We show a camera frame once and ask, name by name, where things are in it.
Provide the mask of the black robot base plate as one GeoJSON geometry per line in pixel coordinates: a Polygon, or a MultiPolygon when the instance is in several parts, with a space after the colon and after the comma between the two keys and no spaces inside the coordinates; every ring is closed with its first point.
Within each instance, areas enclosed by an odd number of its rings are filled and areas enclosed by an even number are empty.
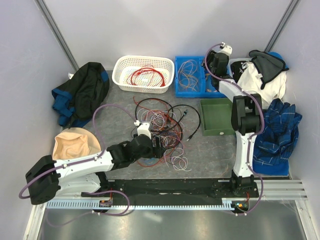
{"type": "Polygon", "coordinates": [[[259,197],[257,183],[251,186],[233,187],[234,182],[223,178],[180,178],[180,179],[116,179],[109,180],[98,189],[121,191],[129,199],[136,196],[182,195],[214,199],[246,199],[259,197]]]}

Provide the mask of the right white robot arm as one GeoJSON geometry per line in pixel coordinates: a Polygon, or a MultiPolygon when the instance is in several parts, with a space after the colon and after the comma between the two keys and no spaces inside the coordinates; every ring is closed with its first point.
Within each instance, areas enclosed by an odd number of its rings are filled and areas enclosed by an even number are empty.
{"type": "Polygon", "coordinates": [[[220,45],[219,51],[212,48],[204,56],[204,67],[212,76],[212,86],[231,102],[231,126],[236,134],[236,160],[231,171],[229,191],[235,197],[242,196],[247,189],[255,188],[253,171],[254,145],[257,135],[265,127],[262,99],[258,93],[242,89],[227,74],[232,48],[220,45]]]}

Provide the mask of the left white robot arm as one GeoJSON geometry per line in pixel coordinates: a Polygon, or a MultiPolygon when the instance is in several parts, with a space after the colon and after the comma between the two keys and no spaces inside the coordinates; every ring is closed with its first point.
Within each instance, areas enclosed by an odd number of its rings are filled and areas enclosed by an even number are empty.
{"type": "Polygon", "coordinates": [[[158,136],[141,134],[74,159],[54,160],[45,155],[26,173],[27,184],[18,196],[30,199],[32,205],[62,197],[104,197],[110,191],[107,172],[127,168],[141,158],[161,159],[165,151],[158,136]]]}

